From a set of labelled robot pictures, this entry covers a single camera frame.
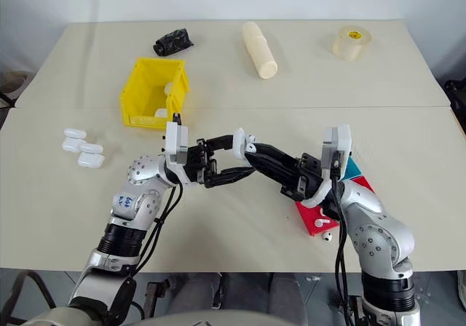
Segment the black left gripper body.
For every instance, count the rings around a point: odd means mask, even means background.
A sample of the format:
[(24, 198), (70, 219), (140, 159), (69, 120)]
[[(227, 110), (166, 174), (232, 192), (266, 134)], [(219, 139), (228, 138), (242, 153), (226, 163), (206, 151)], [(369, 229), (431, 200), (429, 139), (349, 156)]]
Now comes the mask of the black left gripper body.
[(215, 153), (215, 141), (200, 138), (191, 147), (181, 146), (176, 152), (176, 164), (181, 166), (176, 171), (178, 184), (181, 186), (203, 185), (205, 188), (213, 188), (217, 176)]

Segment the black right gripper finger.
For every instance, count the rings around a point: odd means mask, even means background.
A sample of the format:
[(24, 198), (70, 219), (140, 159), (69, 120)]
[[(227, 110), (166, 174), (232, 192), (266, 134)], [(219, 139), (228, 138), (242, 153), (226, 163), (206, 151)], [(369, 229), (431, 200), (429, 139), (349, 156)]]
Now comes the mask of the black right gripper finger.
[(255, 155), (263, 160), (274, 162), (284, 167), (296, 167), (299, 160), (286, 154), (284, 151), (265, 143), (255, 143)]
[(284, 167), (274, 162), (263, 160), (251, 152), (246, 152), (245, 157), (255, 170), (275, 180), (280, 185), (284, 184), (287, 180), (291, 180), (294, 167)]

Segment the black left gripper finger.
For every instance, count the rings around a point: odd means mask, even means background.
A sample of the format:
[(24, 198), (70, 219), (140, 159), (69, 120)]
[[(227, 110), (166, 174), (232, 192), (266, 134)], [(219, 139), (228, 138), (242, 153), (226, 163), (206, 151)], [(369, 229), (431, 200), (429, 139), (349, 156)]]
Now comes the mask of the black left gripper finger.
[(256, 170), (253, 167), (233, 167), (216, 172), (213, 170), (205, 171), (205, 188), (213, 188), (223, 186), (230, 183), (235, 183), (243, 178), (248, 177)]
[(208, 148), (211, 151), (230, 150), (233, 148), (233, 135), (222, 135), (208, 140)]

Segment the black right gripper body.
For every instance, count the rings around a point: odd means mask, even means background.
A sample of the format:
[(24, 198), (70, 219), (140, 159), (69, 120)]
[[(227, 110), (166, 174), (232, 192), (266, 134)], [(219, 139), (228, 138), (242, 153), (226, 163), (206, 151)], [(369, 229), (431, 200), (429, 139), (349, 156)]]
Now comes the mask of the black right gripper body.
[(291, 180), (287, 180), (280, 193), (295, 202), (310, 199), (323, 182), (321, 162), (310, 154), (303, 153), (296, 160)]

